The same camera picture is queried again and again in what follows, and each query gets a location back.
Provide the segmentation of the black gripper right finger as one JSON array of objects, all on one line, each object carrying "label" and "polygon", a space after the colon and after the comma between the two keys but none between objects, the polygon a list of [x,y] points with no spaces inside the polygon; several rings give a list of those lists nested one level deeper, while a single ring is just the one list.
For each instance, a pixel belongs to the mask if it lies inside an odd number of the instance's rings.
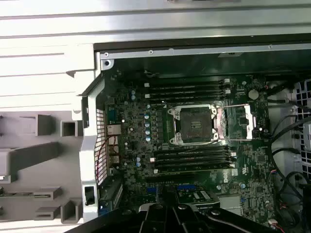
[{"label": "black gripper right finger", "polygon": [[182,204],[176,190],[171,190],[171,209],[179,228],[184,233],[275,233],[276,230],[260,225],[222,208],[213,207],[201,213],[193,205]]}]

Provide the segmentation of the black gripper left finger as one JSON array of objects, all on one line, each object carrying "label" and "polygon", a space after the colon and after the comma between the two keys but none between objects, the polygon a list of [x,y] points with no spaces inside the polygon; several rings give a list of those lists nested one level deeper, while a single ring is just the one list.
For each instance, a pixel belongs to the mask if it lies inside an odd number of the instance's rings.
[{"label": "black gripper left finger", "polygon": [[144,205],[139,212],[119,208],[90,220],[74,233],[164,233],[169,209],[173,206],[173,191],[162,190],[155,203]]}]

